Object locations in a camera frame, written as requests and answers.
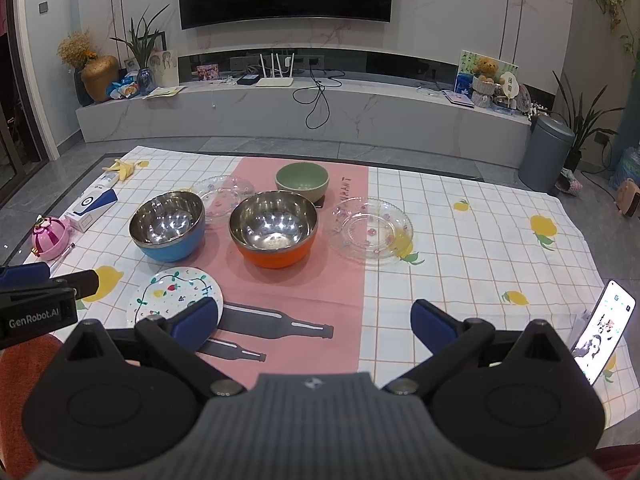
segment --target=checkered tablecloth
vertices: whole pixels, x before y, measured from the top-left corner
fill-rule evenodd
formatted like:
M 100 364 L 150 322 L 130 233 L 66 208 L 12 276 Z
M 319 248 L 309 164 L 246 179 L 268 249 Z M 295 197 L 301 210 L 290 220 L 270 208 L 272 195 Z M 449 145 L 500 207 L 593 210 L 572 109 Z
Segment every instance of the checkered tablecloth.
M 99 319 L 108 328 L 125 326 L 138 286 L 171 267 L 150 260 L 130 240 L 130 216 L 149 198 L 231 173 L 241 160 L 143 146 L 123 159 L 149 164 L 116 184 L 118 203 L 86 233 L 72 235 L 76 248 L 56 270 L 116 269 L 113 290 L 79 312 L 81 319 Z M 410 330 L 413 300 L 424 298 L 458 319 L 481 317 L 497 329 L 521 330 L 531 319 L 546 319 L 566 340 L 576 317 L 591 310 L 602 291 L 584 237 L 561 203 L 546 194 L 370 167 L 369 196 L 402 208 L 415 231 L 412 251 L 391 261 L 368 261 L 364 270 L 358 368 L 378 385 L 430 357 Z M 71 330 L 55 335 L 64 340 Z M 612 374 L 594 387 L 610 426 L 639 407 L 624 339 L 607 368 Z

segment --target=trash can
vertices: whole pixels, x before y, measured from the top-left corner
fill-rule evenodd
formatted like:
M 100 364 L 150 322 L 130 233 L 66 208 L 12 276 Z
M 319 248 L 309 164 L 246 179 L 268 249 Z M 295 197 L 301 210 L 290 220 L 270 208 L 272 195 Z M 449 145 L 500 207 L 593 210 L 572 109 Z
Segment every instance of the trash can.
M 575 134 L 548 116 L 539 116 L 532 132 L 518 176 L 533 191 L 547 192 L 556 183 Z

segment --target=lemon print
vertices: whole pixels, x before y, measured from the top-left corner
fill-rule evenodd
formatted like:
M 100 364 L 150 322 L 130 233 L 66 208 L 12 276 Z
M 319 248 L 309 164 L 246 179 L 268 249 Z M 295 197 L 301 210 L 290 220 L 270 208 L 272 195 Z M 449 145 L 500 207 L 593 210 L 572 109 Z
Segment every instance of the lemon print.
M 412 265 L 420 265 L 424 263 L 424 260 L 417 262 L 418 254 L 414 253 L 414 243 L 409 239 L 404 231 L 400 231 L 396 234 L 394 241 L 389 247 L 391 252 L 395 254 L 402 261 Z
M 464 198 L 460 199 L 460 202 L 456 202 L 453 205 L 453 209 L 456 211 L 468 211 L 469 210 L 469 202 L 467 202 Z
M 547 251 L 553 251 L 553 249 L 549 247 L 555 243 L 551 237 L 558 233 L 558 228 L 556 224 L 554 224 L 554 221 L 546 216 L 534 215 L 530 218 L 530 223 L 531 229 L 536 235 L 540 246 Z
M 613 354 L 607 361 L 607 364 L 605 365 L 604 370 L 602 371 L 602 374 L 604 375 L 604 380 L 607 381 L 607 383 L 613 382 L 610 378 L 613 375 L 613 368 L 615 368 L 615 366 L 616 366 L 616 355 Z
M 502 295 L 503 300 L 508 301 L 509 303 L 515 303 L 516 305 L 527 305 L 529 304 L 529 300 L 527 297 L 517 290 L 507 290 Z
M 95 269 L 95 273 L 98 275 L 98 290 L 92 296 L 84 298 L 85 301 L 98 301 L 109 294 L 118 282 L 124 276 L 124 272 L 118 272 L 116 269 L 110 266 L 101 266 Z

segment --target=smartphone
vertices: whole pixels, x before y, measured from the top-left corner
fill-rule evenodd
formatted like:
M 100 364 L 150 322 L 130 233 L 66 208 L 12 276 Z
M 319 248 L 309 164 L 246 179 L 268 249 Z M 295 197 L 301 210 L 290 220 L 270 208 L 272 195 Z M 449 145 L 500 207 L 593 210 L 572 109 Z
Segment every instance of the smartphone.
M 605 287 L 571 354 L 593 384 L 618 346 L 636 300 L 613 280 Z

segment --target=pink round container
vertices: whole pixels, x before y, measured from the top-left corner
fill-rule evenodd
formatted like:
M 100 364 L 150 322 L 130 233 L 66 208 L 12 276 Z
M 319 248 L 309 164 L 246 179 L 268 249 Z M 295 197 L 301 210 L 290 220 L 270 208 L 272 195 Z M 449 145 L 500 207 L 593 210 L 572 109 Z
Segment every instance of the pink round container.
M 31 233 L 36 256 L 47 261 L 57 258 L 69 244 L 68 224 L 54 217 L 38 217 Z

